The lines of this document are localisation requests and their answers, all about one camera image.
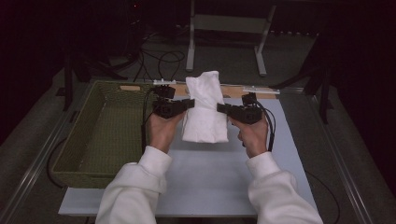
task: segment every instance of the black controller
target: black controller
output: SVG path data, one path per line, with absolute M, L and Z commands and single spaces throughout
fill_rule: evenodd
M 194 103 L 195 101 L 190 99 L 174 101 L 158 97 L 158 99 L 152 103 L 152 107 L 156 115 L 165 119 L 170 119 L 183 113 L 189 108 L 193 108 Z
M 157 100 L 152 103 L 153 112 L 156 115 L 164 119 L 170 119 L 194 107 L 194 100 L 172 100 L 175 96 L 175 91 L 175 88 L 169 86 L 158 86 L 154 89 L 154 93 L 158 95 Z
M 262 119 L 262 110 L 256 106 L 252 100 L 257 101 L 256 94 L 249 93 L 243 95 L 243 105 L 218 104 L 218 112 L 224 113 L 243 123 L 254 124 Z

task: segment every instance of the person's right hand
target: person's right hand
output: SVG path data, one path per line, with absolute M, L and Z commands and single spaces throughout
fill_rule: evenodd
M 238 139 L 241 140 L 249 158 L 253 158 L 267 151 L 268 123 L 262 113 L 262 119 L 254 124 L 242 123 L 228 117 L 230 122 L 239 128 Z

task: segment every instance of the wire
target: wire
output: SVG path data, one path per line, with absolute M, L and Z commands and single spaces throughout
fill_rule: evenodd
M 153 52 L 161 52 L 163 55 L 161 55 L 160 57 L 157 57 L 151 53 L 149 53 L 150 51 Z M 148 56 L 157 59 L 158 60 L 158 74 L 160 75 L 161 78 L 164 78 L 163 73 L 161 72 L 161 63 L 177 63 L 177 68 L 175 69 L 174 73 L 172 74 L 170 80 L 173 80 L 174 76 L 176 75 L 178 69 L 180 68 L 181 62 L 186 58 L 185 54 L 181 51 L 164 51 L 164 50 L 150 50 L 150 49 L 142 49 L 142 52 L 147 54 Z M 165 60 L 164 57 L 168 54 L 172 54 L 173 56 L 175 56 L 175 60 Z
M 276 131 L 276 119 L 274 114 L 267 108 L 265 108 L 264 106 L 262 106 L 262 104 L 254 99 L 251 99 L 252 102 L 254 102 L 254 104 L 258 105 L 259 108 L 262 110 L 262 112 L 264 113 L 268 125 L 270 126 L 270 141 L 268 143 L 268 151 L 272 151 L 273 149 L 273 145 L 274 145 L 274 140 L 275 140 L 275 131 Z M 271 114 L 274 123 L 271 121 L 270 116 L 268 115 L 268 112 Z
M 340 203 L 337 201 L 337 198 L 335 197 L 334 193 L 333 193 L 333 192 L 330 190 L 330 188 L 329 188 L 325 183 L 323 183 L 323 181 L 321 181 L 317 176 L 311 174 L 310 172 L 308 172 L 308 171 L 305 170 L 305 169 L 304 169 L 304 171 L 305 171 L 307 174 L 309 174 L 309 175 L 311 175 L 312 177 L 314 177 L 314 178 L 315 178 L 315 179 L 316 179 L 327 191 L 329 191 L 330 194 L 332 195 L 332 198 L 333 198 L 334 201 L 335 201 L 335 205 L 337 206 L 337 217 L 336 217 L 335 221 L 333 222 L 333 224 L 338 223 L 338 221 L 340 220 L 341 208 L 340 208 Z
M 52 149 L 52 151 L 49 154 L 49 158 L 47 159 L 47 177 L 49 178 L 49 181 L 55 185 L 56 187 L 60 188 L 60 189 L 64 189 L 65 186 L 62 186 L 58 183 L 56 183 L 56 181 L 52 178 L 52 175 L 50 174 L 50 161 L 51 158 L 53 156 L 53 153 L 56 151 L 56 149 L 66 140 L 67 138 L 64 138 L 62 141 L 60 141 L 59 143 L 56 144 L 56 146 Z
M 146 110 L 148 107 L 148 100 L 149 100 L 149 94 L 154 91 L 154 88 L 150 88 L 145 95 L 145 100 L 143 101 L 143 118 L 142 118 L 142 125 L 140 126 L 140 131 L 141 131 L 141 138 L 142 138 L 142 153 L 145 151 L 146 145 L 147 145 L 147 141 L 146 141 L 146 122 L 147 122 L 147 118 L 146 118 Z

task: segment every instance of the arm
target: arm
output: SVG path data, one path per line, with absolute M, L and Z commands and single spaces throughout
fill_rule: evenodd
M 158 198 L 166 191 L 165 173 L 172 159 L 166 154 L 175 135 L 180 114 L 171 119 L 149 118 L 150 146 L 139 163 L 127 163 L 103 195 L 96 223 L 156 223 Z
M 294 176 L 281 171 L 267 151 L 265 116 L 252 125 L 229 119 L 240 129 L 238 138 L 247 148 L 247 167 L 253 175 L 248 197 L 258 212 L 258 223 L 323 223 L 318 212 L 296 192 Z

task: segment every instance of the person's left hand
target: person's left hand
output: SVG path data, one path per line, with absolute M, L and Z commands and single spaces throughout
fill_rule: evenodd
M 169 147 L 175 137 L 176 126 L 183 119 L 186 112 L 176 115 L 170 119 L 164 119 L 156 114 L 152 114 L 148 119 L 150 134 L 150 146 L 168 153 Z

